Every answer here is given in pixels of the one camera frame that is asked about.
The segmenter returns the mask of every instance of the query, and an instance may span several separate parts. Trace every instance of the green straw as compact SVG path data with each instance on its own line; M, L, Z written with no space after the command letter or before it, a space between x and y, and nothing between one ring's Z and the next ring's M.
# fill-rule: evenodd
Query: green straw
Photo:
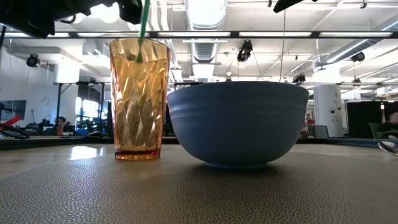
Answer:
M144 9L141 14L141 30L140 30L139 39L138 39L139 51L138 51L136 63L144 62L142 59L142 54L141 54L141 46L142 46L142 43L144 43L144 39L145 39L145 31L146 31L148 15L149 15L149 4L150 4L150 0L145 0Z

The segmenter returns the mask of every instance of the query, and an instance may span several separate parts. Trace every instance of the bowl rim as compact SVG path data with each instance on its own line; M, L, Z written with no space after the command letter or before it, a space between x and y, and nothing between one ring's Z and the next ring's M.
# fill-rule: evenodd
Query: bowl rim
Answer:
M192 88L201 88L200 86L204 86L204 85L230 85L232 83L263 83L263 84L266 84L266 85L291 86L292 88L296 88L296 89L298 89L300 91L305 90L309 94L309 91L306 88L301 87L300 85L294 85L294 84L289 84L289 83L264 82L264 81L234 81L234 82L202 83L202 84L192 85L192 86L188 86L188 87L181 88L181 89L178 89L178 90L174 90L173 92L169 93L167 96L173 95L175 92L186 91L184 89L187 89L187 88L190 88L190 89L192 89Z

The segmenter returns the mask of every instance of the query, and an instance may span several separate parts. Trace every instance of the security camera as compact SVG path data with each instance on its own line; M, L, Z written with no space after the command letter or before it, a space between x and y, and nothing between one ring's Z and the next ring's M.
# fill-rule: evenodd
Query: security camera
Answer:
M365 60L365 54L360 52L354 56L351 57L351 60L353 62L362 62L363 60Z
M242 47L239 49L238 62L245 62L250 57L250 52L253 51L253 45L250 40L244 40Z
M26 60L26 65L31 68L37 68L40 66L40 60L38 54L30 54L30 57Z
M305 82L305 74L299 73L293 77L293 83L303 83Z

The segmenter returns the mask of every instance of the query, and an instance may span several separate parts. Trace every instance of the window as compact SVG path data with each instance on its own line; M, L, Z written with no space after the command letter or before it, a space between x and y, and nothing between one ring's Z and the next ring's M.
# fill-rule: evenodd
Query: window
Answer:
M80 109L81 109L81 98L80 97L76 97L76 104L75 104L75 111L76 111L76 115L80 114Z
M95 101L83 100L83 116L87 116L89 118L97 118L98 106L99 104Z

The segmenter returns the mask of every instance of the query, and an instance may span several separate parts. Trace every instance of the glass rim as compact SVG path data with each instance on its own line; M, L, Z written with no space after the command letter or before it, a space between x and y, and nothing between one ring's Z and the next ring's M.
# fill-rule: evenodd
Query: glass rim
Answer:
M121 40L132 40L132 39L138 40L139 37L126 37L126 38L114 39L114 40L112 40L112 41L109 43L109 46L111 46L111 44L112 44L113 42L117 42L117 41L121 41ZM147 41L147 40L149 40L149 41L151 41L151 42L157 42L157 43L159 43L159 44L162 44L162 45L166 46L168 49L170 49L169 46L165 45L164 43L162 43L162 42L160 42L160 41L158 41L158 40L149 39L149 38L144 38L144 42Z

